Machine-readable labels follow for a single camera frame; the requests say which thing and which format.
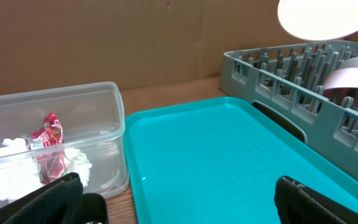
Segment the large white plate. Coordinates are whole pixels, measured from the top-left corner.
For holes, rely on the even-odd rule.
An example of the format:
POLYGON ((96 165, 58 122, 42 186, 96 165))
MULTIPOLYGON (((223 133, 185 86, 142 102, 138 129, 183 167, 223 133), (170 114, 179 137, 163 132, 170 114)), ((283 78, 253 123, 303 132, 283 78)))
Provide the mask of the large white plate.
POLYGON ((280 0, 280 25, 303 40, 333 40, 358 32, 358 0, 280 0))

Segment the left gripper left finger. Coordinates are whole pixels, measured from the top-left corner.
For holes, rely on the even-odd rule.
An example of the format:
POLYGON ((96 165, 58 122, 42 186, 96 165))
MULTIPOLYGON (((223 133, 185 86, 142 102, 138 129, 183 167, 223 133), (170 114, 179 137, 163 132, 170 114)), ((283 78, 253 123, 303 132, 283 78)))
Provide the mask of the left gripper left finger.
POLYGON ((0 208, 0 223, 79 223, 83 184, 77 173, 69 173, 0 208))

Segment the white napkin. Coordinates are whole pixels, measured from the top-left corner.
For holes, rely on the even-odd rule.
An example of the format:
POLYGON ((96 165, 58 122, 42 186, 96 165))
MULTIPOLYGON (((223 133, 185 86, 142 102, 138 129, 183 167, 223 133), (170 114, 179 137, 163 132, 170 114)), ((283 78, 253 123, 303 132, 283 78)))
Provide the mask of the white napkin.
POLYGON ((0 200, 17 200, 71 172, 77 173, 86 187, 91 168, 86 154, 75 148, 2 162, 0 200))

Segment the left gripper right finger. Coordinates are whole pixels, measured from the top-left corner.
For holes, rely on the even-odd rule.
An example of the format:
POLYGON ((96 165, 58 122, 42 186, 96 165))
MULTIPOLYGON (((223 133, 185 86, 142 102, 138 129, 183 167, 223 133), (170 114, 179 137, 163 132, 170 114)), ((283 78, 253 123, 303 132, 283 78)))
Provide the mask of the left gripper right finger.
POLYGON ((276 181, 274 202, 282 224, 358 224, 358 213, 289 176, 276 181))

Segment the red snack wrapper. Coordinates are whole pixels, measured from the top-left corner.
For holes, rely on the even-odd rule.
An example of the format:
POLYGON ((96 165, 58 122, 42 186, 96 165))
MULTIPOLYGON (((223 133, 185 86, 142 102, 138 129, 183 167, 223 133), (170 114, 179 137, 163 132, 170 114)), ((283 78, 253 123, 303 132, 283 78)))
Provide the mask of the red snack wrapper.
MULTIPOLYGON (((44 118, 42 127, 32 133, 29 149, 37 150, 59 144, 63 144, 63 128, 56 114, 50 113, 44 118)), ((65 175, 64 157, 64 151, 49 152, 35 157, 42 184, 47 185, 65 175)))

